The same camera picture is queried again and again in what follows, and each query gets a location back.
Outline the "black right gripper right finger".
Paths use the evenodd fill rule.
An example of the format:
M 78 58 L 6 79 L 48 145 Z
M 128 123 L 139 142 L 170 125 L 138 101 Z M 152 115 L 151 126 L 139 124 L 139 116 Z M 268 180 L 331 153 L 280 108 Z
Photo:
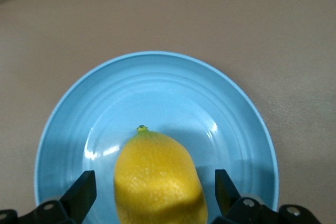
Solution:
M 215 171 L 215 196 L 222 215 L 213 223 L 320 223 L 305 207 L 287 204 L 273 211 L 253 197 L 241 196 L 224 169 Z

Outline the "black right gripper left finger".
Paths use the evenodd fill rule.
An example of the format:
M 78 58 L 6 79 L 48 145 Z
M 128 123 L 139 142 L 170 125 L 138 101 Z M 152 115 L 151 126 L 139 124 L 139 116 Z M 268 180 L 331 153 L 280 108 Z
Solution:
M 1 210 L 1 223 L 83 223 L 95 199 L 95 172 L 89 170 L 60 199 L 46 201 L 26 215 L 19 217 L 14 209 Z

